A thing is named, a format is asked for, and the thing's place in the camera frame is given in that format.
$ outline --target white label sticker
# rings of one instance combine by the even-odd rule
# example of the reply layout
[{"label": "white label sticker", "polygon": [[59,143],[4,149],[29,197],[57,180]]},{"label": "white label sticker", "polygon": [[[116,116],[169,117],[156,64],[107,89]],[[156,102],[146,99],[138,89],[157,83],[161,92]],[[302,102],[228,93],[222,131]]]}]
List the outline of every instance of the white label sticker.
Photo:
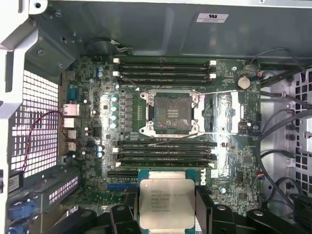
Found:
[{"label": "white label sticker", "polygon": [[9,192],[17,189],[20,186],[20,176],[15,175],[12,178],[9,178]]},{"label": "white label sticker", "polygon": [[199,23],[224,23],[229,14],[213,14],[213,13],[200,13],[196,22]]}]

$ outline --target blue pcie slot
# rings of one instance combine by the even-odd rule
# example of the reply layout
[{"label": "blue pcie slot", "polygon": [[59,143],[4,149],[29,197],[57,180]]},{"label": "blue pcie slot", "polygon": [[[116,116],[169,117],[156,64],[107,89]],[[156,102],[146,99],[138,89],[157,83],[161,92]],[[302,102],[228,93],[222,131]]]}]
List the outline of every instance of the blue pcie slot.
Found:
[{"label": "blue pcie slot", "polygon": [[107,184],[107,189],[129,189],[136,187],[137,184]]}]

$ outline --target motherboard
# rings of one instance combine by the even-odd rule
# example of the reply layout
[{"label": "motherboard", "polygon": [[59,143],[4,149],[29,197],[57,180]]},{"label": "motherboard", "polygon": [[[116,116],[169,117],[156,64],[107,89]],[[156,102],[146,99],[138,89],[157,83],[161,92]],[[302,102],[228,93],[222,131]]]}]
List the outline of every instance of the motherboard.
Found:
[{"label": "motherboard", "polygon": [[127,199],[142,169],[194,169],[215,203],[245,215],[255,208],[260,75],[236,59],[78,58],[60,100],[78,143],[59,140],[82,186],[63,203],[104,210]]}]

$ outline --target perforated metal panel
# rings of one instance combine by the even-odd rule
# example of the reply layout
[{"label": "perforated metal panel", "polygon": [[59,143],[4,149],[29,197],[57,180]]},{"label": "perforated metal panel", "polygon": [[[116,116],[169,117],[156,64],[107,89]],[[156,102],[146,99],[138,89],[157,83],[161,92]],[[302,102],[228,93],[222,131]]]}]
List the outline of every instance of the perforated metal panel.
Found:
[{"label": "perforated metal panel", "polygon": [[57,202],[65,195],[69,194],[78,185],[78,176],[65,183],[63,186],[49,194],[49,205]]},{"label": "perforated metal panel", "polygon": [[[58,96],[58,85],[24,71],[23,103],[15,113],[12,127],[12,170],[23,168],[29,131],[41,115],[58,110]],[[25,177],[56,165],[58,119],[57,113],[49,114],[35,125],[30,138]]]}]

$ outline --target dell logo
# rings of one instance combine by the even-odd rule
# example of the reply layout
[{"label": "dell logo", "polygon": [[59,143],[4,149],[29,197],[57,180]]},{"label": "dell logo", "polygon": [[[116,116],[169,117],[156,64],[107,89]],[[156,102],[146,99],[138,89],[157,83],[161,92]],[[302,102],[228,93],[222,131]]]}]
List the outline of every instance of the dell logo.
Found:
[{"label": "dell logo", "polygon": [[200,170],[200,185],[206,185],[206,168]]}]

